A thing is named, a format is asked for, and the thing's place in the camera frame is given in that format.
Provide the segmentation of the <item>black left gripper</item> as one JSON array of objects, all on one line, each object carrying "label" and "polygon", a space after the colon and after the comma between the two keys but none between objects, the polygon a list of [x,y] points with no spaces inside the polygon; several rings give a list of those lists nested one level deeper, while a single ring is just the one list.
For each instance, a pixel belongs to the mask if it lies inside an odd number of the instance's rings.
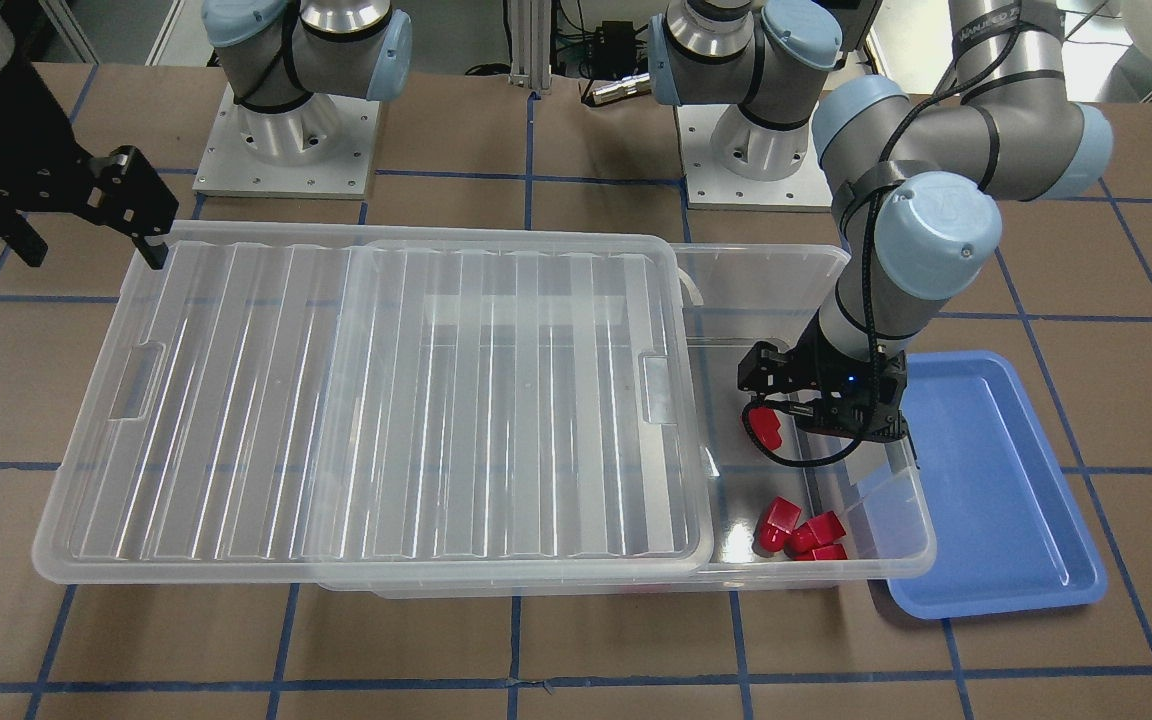
[{"label": "black left gripper", "polygon": [[900,409],[908,387],[908,355],[884,354],[879,346],[878,369],[841,354],[823,338],[809,338],[791,350],[776,343],[756,341],[737,366],[736,386],[742,392],[791,395],[814,391],[812,400],[748,402],[741,410],[742,427],[759,450],[770,454],[783,445],[781,415],[794,416],[797,429],[808,433],[861,438],[892,444],[908,435]]}]

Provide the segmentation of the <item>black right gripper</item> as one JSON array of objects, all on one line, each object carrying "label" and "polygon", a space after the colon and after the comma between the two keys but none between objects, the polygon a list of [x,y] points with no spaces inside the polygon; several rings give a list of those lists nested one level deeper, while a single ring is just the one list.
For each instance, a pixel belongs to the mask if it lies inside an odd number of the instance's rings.
[{"label": "black right gripper", "polygon": [[67,111],[31,61],[0,70],[0,240],[26,266],[44,264],[50,247],[23,213],[50,211],[105,225],[131,238],[151,270],[162,270],[177,197],[141,149],[109,156],[82,149]]}]

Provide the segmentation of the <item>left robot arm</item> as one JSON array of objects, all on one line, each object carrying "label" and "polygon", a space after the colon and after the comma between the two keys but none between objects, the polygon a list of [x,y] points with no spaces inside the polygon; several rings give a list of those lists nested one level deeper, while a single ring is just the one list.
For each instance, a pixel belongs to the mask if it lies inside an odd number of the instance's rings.
[{"label": "left robot arm", "polygon": [[799,341],[759,341],[738,364],[756,450],[824,467],[905,437],[905,347],[973,282],[1002,236],[998,200],[1069,199],[1102,177],[1114,132],[1068,97],[1064,17],[1052,1],[952,1],[952,85],[914,103],[863,76],[823,90],[844,32],[814,1],[672,1],[647,24],[666,106],[726,105],[727,168],[812,141],[851,258]]}]

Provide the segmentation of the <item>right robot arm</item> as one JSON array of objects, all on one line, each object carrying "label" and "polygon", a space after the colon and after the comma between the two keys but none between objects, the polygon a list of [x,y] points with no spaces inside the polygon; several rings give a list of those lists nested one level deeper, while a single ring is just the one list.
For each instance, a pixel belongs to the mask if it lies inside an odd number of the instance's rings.
[{"label": "right robot arm", "polygon": [[106,156],[84,149],[67,111],[47,88],[0,15],[0,240],[29,266],[50,247],[26,217],[61,213],[105,225],[132,241],[152,270],[168,259],[162,242],[177,197],[141,150]]}]

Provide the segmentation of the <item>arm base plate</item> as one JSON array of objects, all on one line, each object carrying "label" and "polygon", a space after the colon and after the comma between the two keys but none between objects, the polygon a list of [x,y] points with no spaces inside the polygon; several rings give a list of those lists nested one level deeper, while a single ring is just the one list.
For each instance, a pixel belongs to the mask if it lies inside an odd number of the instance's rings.
[{"label": "arm base plate", "polygon": [[690,209],[829,210],[809,123],[774,131],[751,123],[736,105],[685,105],[675,118]]},{"label": "arm base plate", "polygon": [[198,160],[194,190],[209,197],[364,200],[382,103],[314,94],[262,114],[223,96]]}]

